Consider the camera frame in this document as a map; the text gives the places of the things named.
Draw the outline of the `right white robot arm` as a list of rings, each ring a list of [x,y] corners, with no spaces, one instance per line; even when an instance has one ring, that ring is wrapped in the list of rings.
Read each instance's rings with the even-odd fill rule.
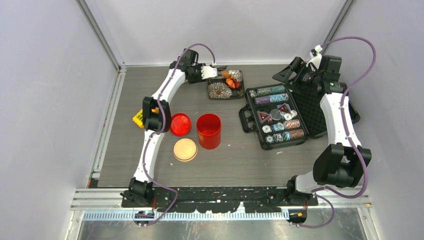
[[[293,92],[319,96],[326,124],[328,146],[315,160],[312,171],[295,175],[287,182],[285,198],[291,205],[299,205],[321,190],[336,193],[335,188],[354,188],[363,180],[358,193],[346,195],[347,199],[354,199],[367,187],[367,166],[372,153],[362,147],[356,136],[349,110],[349,90],[339,81],[341,65],[338,56],[316,56],[309,62],[295,57],[272,77]]]

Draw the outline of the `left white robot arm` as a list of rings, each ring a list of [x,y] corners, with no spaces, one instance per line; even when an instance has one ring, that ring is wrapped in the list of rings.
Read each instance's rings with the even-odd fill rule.
[[[170,130],[172,115],[170,102],[184,82],[196,84],[217,77],[215,57],[211,64],[200,63],[195,50],[184,49],[169,65],[166,78],[152,96],[142,101],[144,140],[140,160],[130,179],[128,189],[121,193],[124,200],[148,207],[153,202],[154,173],[157,156],[166,132]]]

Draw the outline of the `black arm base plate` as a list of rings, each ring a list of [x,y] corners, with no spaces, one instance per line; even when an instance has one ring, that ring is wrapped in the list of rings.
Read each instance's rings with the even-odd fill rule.
[[[303,201],[289,199],[287,189],[281,186],[231,186],[231,187],[178,187],[175,193],[155,187],[147,198],[138,197],[125,190],[122,196],[124,208],[153,208],[160,213],[168,207],[170,213],[234,213],[244,207],[246,213],[276,213],[280,207],[315,207],[316,198]]]

